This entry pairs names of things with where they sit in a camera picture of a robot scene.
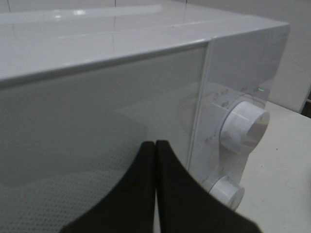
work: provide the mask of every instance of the white countertop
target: white countertop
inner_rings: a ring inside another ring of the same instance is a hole
[[[268,129],[250,154],[238,212],[264,233],[311,233],[311,119],[267,103]]]

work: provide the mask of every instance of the white microwave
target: white microwave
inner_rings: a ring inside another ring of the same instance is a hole
[[[58,232],[158,139],[235,209],[289,25],[174,1],[53,7],[0,14],[0,232]]]

